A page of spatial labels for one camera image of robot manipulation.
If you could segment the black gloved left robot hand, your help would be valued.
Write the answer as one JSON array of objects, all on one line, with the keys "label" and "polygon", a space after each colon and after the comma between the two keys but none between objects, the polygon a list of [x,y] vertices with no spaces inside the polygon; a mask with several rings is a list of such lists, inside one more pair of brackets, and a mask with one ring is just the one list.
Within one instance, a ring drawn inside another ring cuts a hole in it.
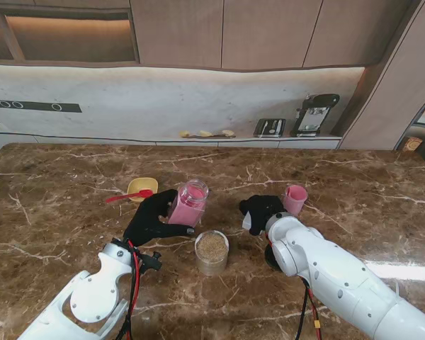
[{"label": "black gloved left robot hand", "polygon": [[178,191],[170,189],[145,198],[124,231],[124,240],[129,240],[138,247],[153,239],[193,235],[195,230],[191,226],[167,224],[159,219],[168,216],[169,205],[177,196]]}]

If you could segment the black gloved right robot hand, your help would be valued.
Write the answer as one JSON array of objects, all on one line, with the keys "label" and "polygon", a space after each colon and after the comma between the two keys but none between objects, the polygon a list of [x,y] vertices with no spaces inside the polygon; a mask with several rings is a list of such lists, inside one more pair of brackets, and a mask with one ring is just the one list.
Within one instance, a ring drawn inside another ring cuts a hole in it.
[{"label": "black gloved right robot hand", "polygon": [[239,203],[239,210],[246,216],[250,214],[251,227],[249,233],[258,236],[265,230],[266,223],[278,213],[286,213],[280,198],[276,195],[253,195]]}]

